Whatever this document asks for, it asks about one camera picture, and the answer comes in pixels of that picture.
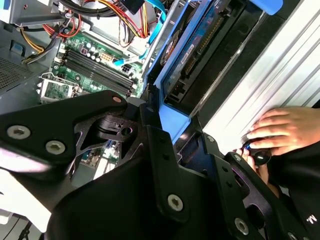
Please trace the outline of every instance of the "green circuit board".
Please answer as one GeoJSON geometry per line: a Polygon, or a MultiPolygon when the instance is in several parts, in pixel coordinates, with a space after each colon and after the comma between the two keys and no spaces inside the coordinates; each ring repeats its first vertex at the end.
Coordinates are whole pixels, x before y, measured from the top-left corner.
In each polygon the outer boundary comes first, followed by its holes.
{"type": "MultiPolygon", "coordinates": [[[[124,55],[120,50],[108,46],[106,44],[101,43],[95,39],[88,37],[85,33],[78,33],[76,36],[68,38],[65,42],[62,42],[59,46],[57,56],[52,63],[52,73],[60,78],[66,79],[71,81],[75,84],[79,84],[83,91],[86,93],[96,93],[103,90],[113,90],[109,87],[97,82],[88,77],[88,75],[80,74],[79,72],[68,68],[64,64],[59,62],[63,59],[64,54],[68,50],[73,50],[79,54],[82,54],[83,57],[86,57],[94,64],[102,65],[108,68],[115,73],[130,79],[133,81],[133,87],[130,90],[130,97],[137,97],[139,98],[143,93],[143,78],[142,78],[142,64],[140,62],[131,63],[130,65],[124,66],[115,66],[114,61],[119,59],[126,59],[129,56],[124,55]],[[95,62],[92,60],[90,56],[99,56],[101,61],[95,62]]],[[[54,86],[47,89],[46,95],[49,95],[55,99],[65,99],[66,93],[63,87],[54,86]]],[[[129,95],[124,95],[118,92],[124,98],[128,97],[129,95]]]]}
{"type": "Polygon", "coordinates": [[[67,85],[57,85],[52,82],[48,83],[47,91],[45,92],[45,97],[51,99],[63,100],[68,97],[69,87],[67,85]]]}

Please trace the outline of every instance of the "black bracket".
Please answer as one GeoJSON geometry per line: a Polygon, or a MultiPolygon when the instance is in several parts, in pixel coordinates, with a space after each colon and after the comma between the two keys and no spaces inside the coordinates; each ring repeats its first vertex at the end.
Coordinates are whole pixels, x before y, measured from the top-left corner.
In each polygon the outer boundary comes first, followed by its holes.
{"type": "Polygon", "coordinates": [[[229,152],[224,160],[230,163],[239,178],[241,187],[249,189],[243,199],[244,206],[259,207],[265,220],[265,234],[269,239],[291,240],[289,234],[293,234],[298,240],[311,239],[302,225],[241,156],[235,152],[229,152]]]}
{"type": "Polygon", "coordinates": [[[1,115],[0,145],[6,157],[0,159],[0,167],[40,179],[63,178],[75,157],[85,151],[82,144],[90,127],[107,115],[121,115],[126,108],[124,98],[106,90],[1,115]],[[17,127],[15,133],[12,126],[24,128],[17,127]],[[23,139],[19,138],[22,131],[29,132],[23,139]],[[53,148],[64,150],[48,151],[51,141],[59,142],[53,148]]]}

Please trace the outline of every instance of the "bolt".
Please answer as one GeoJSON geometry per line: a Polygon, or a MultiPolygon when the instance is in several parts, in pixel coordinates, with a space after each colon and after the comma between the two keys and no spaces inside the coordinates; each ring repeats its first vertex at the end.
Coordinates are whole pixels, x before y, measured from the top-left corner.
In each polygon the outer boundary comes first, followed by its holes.
{"type": "Polygon", "coordinates": [[[122,102],[121,98],[119,98],[117,96],[114,96],[112,99],[113,99],[113,101],[115,101],[117,103],[121,103],[122,102]]]}
{"type": "Polygon", "coordinates": [[[290,240],[298,240],[293,233],[288,232],[288,235],[289,235],[290,240]]]}
{"type": "Polygon", "coordinates": [[[234,220],[234,224],[236,228],[243,234],[243,235],[248,235],[249,234],[249,228],[245,221],[243,221],[241,218],[237,217],[234,220]]]}
{"type": "Polygon", "coordinates": [[[241,161],[241,157],[240,157],[239,155],[237,155],[237,154],[234,155],[234,158],[235,158],[235,160],[237,160],[238,162],[241,161]]]}
{"type": "Polygon", "coordinates": [[[209,141],[212,142],[212,143],[215,142],[215,140],[214,140],[214,138],[212,136],[208,135],[208,136],[206,136],[206,138],[209,139],[209,141]]]}
{"type": "Polygon", "coordinates": [[[182,202],[181,198],[175,194],[170,194],[168,196],[168,204],[173,210],[177,212],[182,211],[182,209],[184,208],[184,203],[182,202]]]}
{"type": "Polygon", "coordinates": [[[46,143],[45,149],[48,153],[59,155],[66,150],[66,146],[60,141],[52,140],[46,143]]]}
{"type": "Polygon", "coordinates": [[[31,135],[31,131],[26,126],[13,125],[6,130],[6,134],[13,139],[22,140],[31,135]]]}

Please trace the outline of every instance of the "motherboard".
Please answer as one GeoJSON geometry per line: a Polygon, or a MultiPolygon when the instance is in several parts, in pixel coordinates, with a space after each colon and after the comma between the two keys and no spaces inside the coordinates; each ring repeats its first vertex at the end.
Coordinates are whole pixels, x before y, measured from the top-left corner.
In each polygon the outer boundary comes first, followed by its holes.
{"type": "Polygon", "coordinates": [[[139,98],[144,87],[142,64],[114,64],[126,58],[128,56],[121,50],[102,44],[82,32],[66,39],[59,45],[50,78],[42,78],[51,81],[42,83],[45,88],[41,89],[41,96],[44,96],[41,102],[54,102],[103,90],[115,91],[124,98],[139,98]],[[74,85],[76,91],[68,94],[68,89],[74,85]]]}

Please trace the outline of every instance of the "black plastic part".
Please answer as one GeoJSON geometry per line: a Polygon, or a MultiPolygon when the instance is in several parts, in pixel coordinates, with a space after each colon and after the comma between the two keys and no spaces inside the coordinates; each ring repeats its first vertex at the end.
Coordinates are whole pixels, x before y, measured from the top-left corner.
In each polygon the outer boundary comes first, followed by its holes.
{"type": "Polygon", "coordinates": [[[43,180],[63,178],[75,157],[86,151],[82,145],[94,122],[106,115],[120,115],[126,107],[125,99],[106,90],[1,115],[0,145],[12,153],[0,160],[0,167],[43,180]],[[19,140],[9,137],[7,130],[13,125],[29,128],[31,135],[19,140]],[[65,151],[59,155],[47,152],[46,143],[52,140],[62,142],[65,151]]]}
{"type": "Polygon", "coordinates": [[[294,234],[296,239],[313,239],[242,157],[235,152],[229,152],[224,160],[230,163],[232,170],[243,181],[243,185],[249,188],[249,194],[243,199],[245,208],[256,205],[262,212],[266,239],[290,240],[288,232],[294,234]]]}
{"type": "Polygon", "coordinates": [[[142,5],[145,3],[144,0],[120,0],[121,3],[132,13],[135,15],[142,5]]]}
{"type": "Polygon", "coordinates": [[[263,138],[250,139],[243,144],[242,149],[247,149],[250,153],[250,156],[253,157],[254,163],[256,166],[261,166],[267,164],[271,157],[271,151],[268,148],[254,149],[250,147],[250,144],[259,140],[263,140],[263,138]]]}

